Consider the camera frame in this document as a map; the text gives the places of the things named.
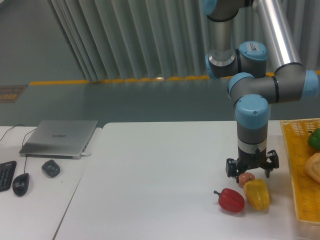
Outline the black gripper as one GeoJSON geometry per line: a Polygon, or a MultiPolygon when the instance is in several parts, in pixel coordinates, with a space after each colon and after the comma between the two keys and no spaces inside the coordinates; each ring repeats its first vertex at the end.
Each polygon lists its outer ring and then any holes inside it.
{"type": "Polygon", "coordinates": [[[270,173],[274,169],[279,168],[279,156],[272,149],[260,151],[258,148],[254,153],[248,153],[238,147],[238,159],[228,158],[226,160],[225,171],[228,178],[234,178],[237,183],[240,182],[240,175],[247,170],[262,168],[266,178],[270,177],[270,173]]]}

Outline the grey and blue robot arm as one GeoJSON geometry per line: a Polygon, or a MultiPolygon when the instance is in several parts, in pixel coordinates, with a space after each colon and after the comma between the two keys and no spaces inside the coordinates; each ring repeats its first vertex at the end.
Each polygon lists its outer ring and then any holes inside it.
{"type": "Polygon", "coordinates": [[[226,174],[239,179],[247,170],[265,175],[279,167],[275,150],[267,150],[270,105],[316,97],[318,75],[302,66],[282,3],[278,0],[203,0],[203,14],[215,25],[213,45],[205,56],[210,78],[230,77],[227,93],[237,124],[237,159],[226,161],[226,174]],[[265,44],[232,47],[232,21],[241,8],[257,13],[265,44]]]}

